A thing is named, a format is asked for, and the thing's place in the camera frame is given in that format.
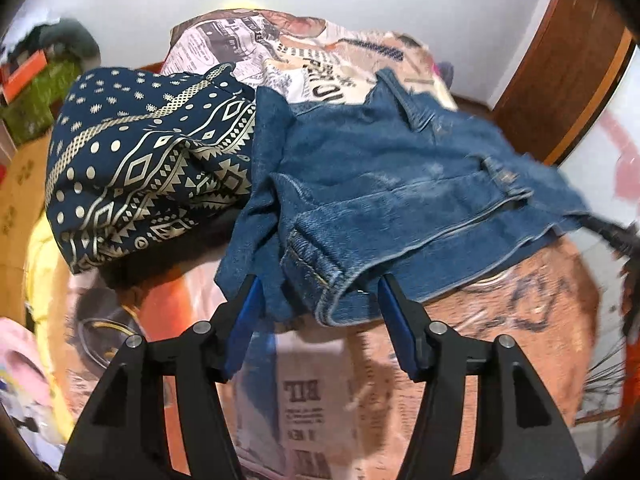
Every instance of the newspaper print fabric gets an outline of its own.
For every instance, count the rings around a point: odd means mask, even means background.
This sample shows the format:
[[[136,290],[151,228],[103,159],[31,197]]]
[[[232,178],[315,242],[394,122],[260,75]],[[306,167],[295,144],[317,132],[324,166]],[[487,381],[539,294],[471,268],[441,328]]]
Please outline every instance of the newspaper print fabric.
[[[73,273],[177,237],[250,193],[254,90],[99,68],[71,88],[47,161],[47,219]]]
[[[0,317],[0,402],[31,451],[57,471],[64,441],[56,429],[36,338],[6,317]]]
[[[408,90],[455,110],[428,48],[406,34],[353,31],[321,18],[265,9],[214,10],[172,30],[162,74],[205,73],[234,62],[234,76],[268,86],[290,103],[360,104],[389,67]]]

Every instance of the navy patterned fabric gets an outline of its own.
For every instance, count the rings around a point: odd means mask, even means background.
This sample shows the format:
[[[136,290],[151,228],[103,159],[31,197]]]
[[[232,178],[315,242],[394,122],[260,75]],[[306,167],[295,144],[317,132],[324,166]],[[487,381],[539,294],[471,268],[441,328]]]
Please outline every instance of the navy patterned fabric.
[[[73,273],[183,234],[250,193],[254,90],[98,68],[71,88],[47,161],[47,218]]]

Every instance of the clothing pile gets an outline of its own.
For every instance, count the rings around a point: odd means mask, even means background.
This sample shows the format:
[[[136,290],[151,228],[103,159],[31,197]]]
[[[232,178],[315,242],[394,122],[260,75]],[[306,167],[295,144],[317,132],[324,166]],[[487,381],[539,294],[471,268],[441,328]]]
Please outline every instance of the clothing pile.
[[[361,105],[288,104],[220,64],[204,76],[100,68],[54,128],[47,217],[73,272],[241,211],[216,282],[262,277],[268,315],[379,317],[385,272],[427,301],[531,256],[586,211],[555,168],[388,68]]]
[[[558,238],[586,208],[554,168],[457,111],[451,76],[407,35],[261,9],[175,27],[159,74],[80,76],[48,147],[51,231],[42,221],[30,241],[61,433],[128,335],[180,335],[247,273],[268,318],[218,385],[246,478],[396,476],[423,386],[385,326],[365,323],[386,272],[463,335],[511,333],[571,422],[598,297]],[[188,473],[175,399],[164,378],[172,467]]]

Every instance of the polka dot pattern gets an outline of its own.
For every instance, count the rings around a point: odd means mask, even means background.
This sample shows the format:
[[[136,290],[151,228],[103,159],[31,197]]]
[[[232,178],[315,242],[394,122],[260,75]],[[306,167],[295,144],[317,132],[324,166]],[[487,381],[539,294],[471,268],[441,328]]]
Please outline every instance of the polka dot pattern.
[[[247,157],[239,155],[250,154],[254,91],[231,71],[223,64],[205,75],[171,78],[97,68],[74,83],[53,129],[45,186],[47,215],[72,270],[161,242],[152,219],[175,222],[158,232],[180,234],[250,192]],[[202,149],[210,151],[198,159],[194,150]],[[218,182],[214,194],[194,184],[206,174]],[[210,197],[194,208],[191,200],[206,190]],[[141,197],[149,192],[167,195],[175,212],[164,205],[158,220],[157,208],[167,202],[143,205]],[[188,202],[178,215],[180,200]],[[134,216],[136,233],[119,236]],[[105,231],[116,221],[124,223]]]

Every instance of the denim jacket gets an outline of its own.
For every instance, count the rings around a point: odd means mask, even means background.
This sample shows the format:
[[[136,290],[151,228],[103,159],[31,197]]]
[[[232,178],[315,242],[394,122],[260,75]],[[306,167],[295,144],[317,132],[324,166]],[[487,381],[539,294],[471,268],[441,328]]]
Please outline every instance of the denim jacket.
[[[586,206],[556,168],[391,70],[377,78],[361,105],[258,88],[251,197],[216,275],[227,297],[252,272],[274,319],[356,324],[379,316],[386,272],[427,301],[578,228],[566,215]]]

